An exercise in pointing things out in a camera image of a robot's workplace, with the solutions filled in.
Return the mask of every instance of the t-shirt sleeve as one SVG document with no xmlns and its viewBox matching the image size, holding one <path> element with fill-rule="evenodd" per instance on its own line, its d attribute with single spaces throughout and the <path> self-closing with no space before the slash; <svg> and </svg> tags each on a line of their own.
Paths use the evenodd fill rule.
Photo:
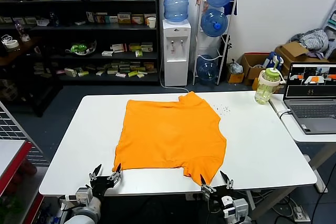
<svg viewBox="0 0 336 224">
<path fill-rule="evenodd" d="M 201 186 L 202 174 L 206 184 L 209 185 L 222 164 L 223 160 L 217 157 L 197 157 L 183 166 L 183 175 L 191 177 L 193 181 Z"/>
</svg>

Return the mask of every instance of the wire grid panel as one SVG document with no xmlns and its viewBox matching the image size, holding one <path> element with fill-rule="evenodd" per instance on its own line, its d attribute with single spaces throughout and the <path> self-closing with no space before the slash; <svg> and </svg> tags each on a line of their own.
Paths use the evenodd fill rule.
<svg viewBox="0 0 336 224">
<path fill-rule="evenodd" d="M 27 155 L 27 159 L 36 166 L 49 166 L 50 161 L 44 157 L 41 149 L 0 102 L 0 141 L 1 139 L 24 140 L 30 142 L 33 146 Z"/>
</svg>

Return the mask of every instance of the green water bottle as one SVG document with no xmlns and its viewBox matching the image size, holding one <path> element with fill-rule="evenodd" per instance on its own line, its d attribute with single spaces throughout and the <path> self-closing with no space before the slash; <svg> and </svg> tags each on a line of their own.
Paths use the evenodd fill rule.
<svg viewBox="0 0 336 224">
<path fill-rule="evenodd" d="M 259 104 L 266 104 L 280 83 L 284 83 L 284 80 L 281 81 L 281 74 L 276 68 L 267 68 L 260 72 L 259 82 L 256 94 L 254 99 Z"/>
</svg>

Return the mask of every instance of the white desk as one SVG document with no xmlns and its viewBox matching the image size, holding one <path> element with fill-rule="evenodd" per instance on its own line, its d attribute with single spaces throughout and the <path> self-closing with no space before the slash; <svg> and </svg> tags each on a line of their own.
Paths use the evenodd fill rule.
<svg viewBox="0 0 336 224">
<path fill-rule="evenodd" d="M 284 104 L 282 94 L 274 94 L 270 99 L 270 104 L 276 112 L 287 110 Z M 330 156 L 336 152 L 336 135 L 335 134 L 321 134 L 321 135 L 306 135 L 297 123 L 293 115 L 284 114 L 281 121 L 286 127 L 291 137 L 298 143 L 324 143 L 324 147 L 312 158 L 309 162 L 318 177 L 317 189 L 319 192 L 324 191 L 324 183 L 320 179 L 317 168 L 323 164 Z"/>
<path fill-rule="evenodd" d="M 254 94 L 253 91 L 198 93 L 222 118 L 219 129 L 227 138 L 227 147 L 220 170 L 234 180 L 237 190 L 316 183 L 313 171 L 270 104 L 257 104 Z M 128 100 L 178 101 L 180 95 L 184 94 L 84 97 L 43 179 L 40 193 L 74 195 L 89 182 L 88 174 L 99 164 L 102 175 L 111 174 Z M 293 164 L 296 171 L 288 169 Z M 223 179 L 218 171 L 211 186 L 220 185 Z M 184 177 L 181 168 L 132 169 L 122 172 L 121 183 L 108 190 L 106 196 L 198 191 L 200 187 Z"/>
</svg>

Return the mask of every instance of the laptop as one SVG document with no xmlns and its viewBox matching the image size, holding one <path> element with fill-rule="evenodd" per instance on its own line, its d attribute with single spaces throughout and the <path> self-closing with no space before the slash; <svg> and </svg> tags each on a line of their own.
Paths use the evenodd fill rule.
<svg viewBox="0 0 336 224">
<path fill-rule="evenodd" d="M 336 134 L 336 63 L 293 62 L 283 101 L 307 135 Z"/>
</svg>

